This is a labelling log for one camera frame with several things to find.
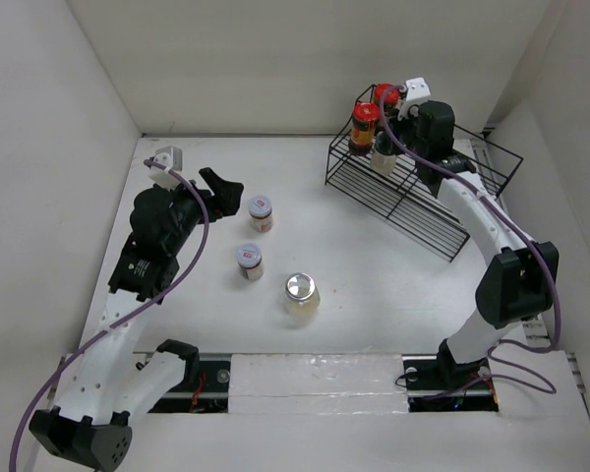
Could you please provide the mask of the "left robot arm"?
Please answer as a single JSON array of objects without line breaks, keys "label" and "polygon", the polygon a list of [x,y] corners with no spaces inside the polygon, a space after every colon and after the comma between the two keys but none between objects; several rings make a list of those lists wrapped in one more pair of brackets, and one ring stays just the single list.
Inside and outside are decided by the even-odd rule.
[{"label": "left robot arm", "polygon": [[134,350],[156,306],[188,275],[178,255],[197,226],[204,232],[235,215],[243,184],[201,169],[206,189],[152,162],[152,187],[138,193],[131,231],[108,282],[95,335],[66,360],[76,363],[66,388],[49,409],[36,410],[29,431],[53,456],[94,471],[115,471],[125,460],[135,424],[173,388],[201,381],[196,346],[167,339],[128,380]]}]

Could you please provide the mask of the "red lid sauce bottle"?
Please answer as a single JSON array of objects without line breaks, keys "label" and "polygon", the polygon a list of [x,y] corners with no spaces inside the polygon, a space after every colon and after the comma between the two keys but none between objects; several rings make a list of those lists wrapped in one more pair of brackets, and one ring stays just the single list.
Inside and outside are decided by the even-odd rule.
[{"label": "red lid sauce bottle", "polygon": [[373,104],[380,108],[383,106],[383,112],[380,113],[378,125],[383,125],[384,116],[388,121],[396,119],[399,113],[398,105],[401,99],[401,95],[398,90],[392,88],[392,84],[381,83],[374,87],[373,91]]},{"label": "red lid sauce bottle", "polygon": [[366,155],[372,148],[380,120],[380,109],[371,102],[357,103],[352,112],[348,148],[355,155]]}]

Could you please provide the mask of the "silver lid glass jar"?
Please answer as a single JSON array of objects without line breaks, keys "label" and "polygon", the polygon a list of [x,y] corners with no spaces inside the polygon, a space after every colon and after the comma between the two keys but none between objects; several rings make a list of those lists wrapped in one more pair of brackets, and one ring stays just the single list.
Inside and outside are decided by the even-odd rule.
[{"label": "silver lid glass jar", "polygon": [[290,274],[284,282],[283,306],[290,327],[308,325],[319,310],[321,295],[318,284],[305,272]]}]

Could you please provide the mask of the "black knob grinder bottle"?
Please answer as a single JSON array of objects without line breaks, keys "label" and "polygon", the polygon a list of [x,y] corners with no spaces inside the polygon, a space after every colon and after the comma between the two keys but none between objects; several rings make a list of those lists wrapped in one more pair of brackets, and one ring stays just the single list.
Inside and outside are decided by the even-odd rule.
[{"label": "black knob grinder bottle", "polygon": [[394,143],[385,131],[376,135],[374,142],[371,168],[382,176],[388,177],[395,167],[397,154]]}]

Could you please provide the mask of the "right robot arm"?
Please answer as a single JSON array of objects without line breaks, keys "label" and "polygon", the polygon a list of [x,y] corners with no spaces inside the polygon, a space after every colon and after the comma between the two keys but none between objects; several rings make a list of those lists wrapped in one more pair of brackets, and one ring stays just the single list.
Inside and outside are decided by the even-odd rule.
[{"label": "right robot arm", "polygon": [[522,321],[553,311],[561,327],[557,290],[560,253],[539,243],[498,205],[472,160],[453,147],[451,107],[428,100],[393,121],[382,120],[394,149],[411,158],[419,180],[459,220],[479,248],[486,271],[475,291],[475,309],[464,325],[445,339],[430,369],[443,396],[482,381],[481,363]]}]

